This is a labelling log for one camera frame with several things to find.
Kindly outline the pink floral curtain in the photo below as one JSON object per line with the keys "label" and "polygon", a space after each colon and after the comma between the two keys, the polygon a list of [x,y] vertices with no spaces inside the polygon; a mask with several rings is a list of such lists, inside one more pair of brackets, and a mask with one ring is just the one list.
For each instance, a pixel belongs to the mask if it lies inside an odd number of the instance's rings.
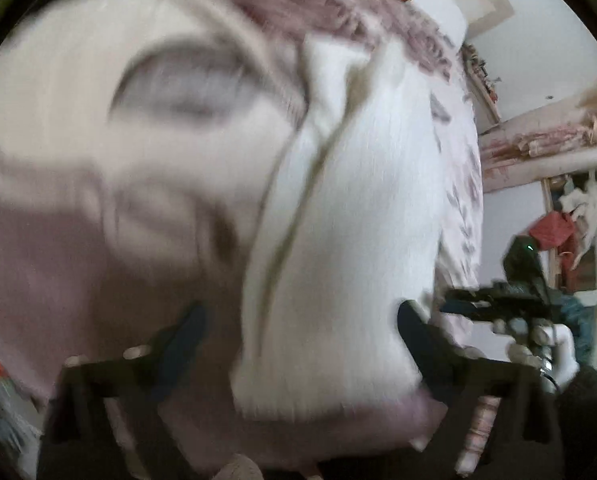
{"label": "pink floral curtain", "polygon": [[597,87],[502,122],[479,149],[486,193],[597,169]]}

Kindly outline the white knitted cardigan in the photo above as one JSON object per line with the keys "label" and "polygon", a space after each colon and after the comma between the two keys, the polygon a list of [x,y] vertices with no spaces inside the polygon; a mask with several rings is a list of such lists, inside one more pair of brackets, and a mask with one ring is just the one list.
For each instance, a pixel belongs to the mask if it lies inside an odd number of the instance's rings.
{"label": "white knitted cardigan", "polygon": [[433,288],[445,209],[429,81],[403,46],[311,40],[304,61],[308,113],[266,196],[231,373],[236,407],[259,419],[418,388],[396,315]]}

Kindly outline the white bedside table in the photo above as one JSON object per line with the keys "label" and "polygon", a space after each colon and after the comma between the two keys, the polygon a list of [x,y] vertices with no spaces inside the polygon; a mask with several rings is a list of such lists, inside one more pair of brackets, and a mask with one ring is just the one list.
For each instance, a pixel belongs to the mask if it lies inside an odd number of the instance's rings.
{"label": "white bedside table", "polygon": [[498,94],[495,84],[486,72],[485,61],[477,53],[473,44],[463,44],[461,47],[463,65],[465,66],[466,82],[473,107],[477,133],[489,132],[499,126],[501,115],[498,109]]}

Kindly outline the white pillow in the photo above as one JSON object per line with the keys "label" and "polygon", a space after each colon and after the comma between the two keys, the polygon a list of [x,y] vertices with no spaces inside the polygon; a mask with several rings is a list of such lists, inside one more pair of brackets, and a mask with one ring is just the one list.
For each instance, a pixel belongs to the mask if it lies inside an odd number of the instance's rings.
{"label": "white pillow", "polygon": [[468,22],[454,0],[411,0],[439,25],[441,32],[459,49],[468,32]]}

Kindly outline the red garment on sill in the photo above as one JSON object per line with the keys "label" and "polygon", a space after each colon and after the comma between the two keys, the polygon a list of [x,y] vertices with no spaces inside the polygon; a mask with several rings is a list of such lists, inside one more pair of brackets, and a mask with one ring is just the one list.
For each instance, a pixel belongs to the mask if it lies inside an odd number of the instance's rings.
{"label": "red garment on sill", "polygon": [[569,214],[562,211],[550,211],[536,222],[529,235],[536,240],[540,250],[558,248],[568,243],[574,236],[575,224]]}

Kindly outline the pink floral bed blanket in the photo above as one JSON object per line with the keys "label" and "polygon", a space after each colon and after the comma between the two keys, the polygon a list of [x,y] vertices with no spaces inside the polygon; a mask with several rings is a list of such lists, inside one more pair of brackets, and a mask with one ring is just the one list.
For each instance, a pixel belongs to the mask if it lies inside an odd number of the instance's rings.
{"label": "pink floral bed blanket", "polygon": [[161,408],[193,466],[393,450],[445,415],[404,399],[313,418],[234,403],[242,292],[267,193],[309,107],[304,47],[399,42],[428,78],[445,209],[428,314],[477,282],[482,179],[460,48],[411,0],[58,0],[0,47],[0,363],[40,402],[72,356],[110,359],[210,315]]}

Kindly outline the white plush garment on sill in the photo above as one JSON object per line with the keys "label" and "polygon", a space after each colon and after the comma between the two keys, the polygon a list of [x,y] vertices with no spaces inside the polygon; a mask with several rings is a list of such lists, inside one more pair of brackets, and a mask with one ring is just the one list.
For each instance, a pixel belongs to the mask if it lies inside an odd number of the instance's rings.
{"label": "white plush garment on sill", "polygon": [[588,179],[583,190],[575,188],[559,198],[562,211],[575,226],[575,252],[571,269],[575,270],[597,235],[597,181]]}

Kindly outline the teal garment on sill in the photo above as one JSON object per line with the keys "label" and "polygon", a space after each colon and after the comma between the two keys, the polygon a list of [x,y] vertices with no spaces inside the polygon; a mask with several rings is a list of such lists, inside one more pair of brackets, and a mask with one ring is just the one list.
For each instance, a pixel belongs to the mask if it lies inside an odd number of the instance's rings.
{"label": "teal garment on sill", "polygon": [[581,364],[589,364],[594,353],[595,318],[592,307],[585,307],[576,297],[562,296],[559,322],[571,330],[575,358]]}

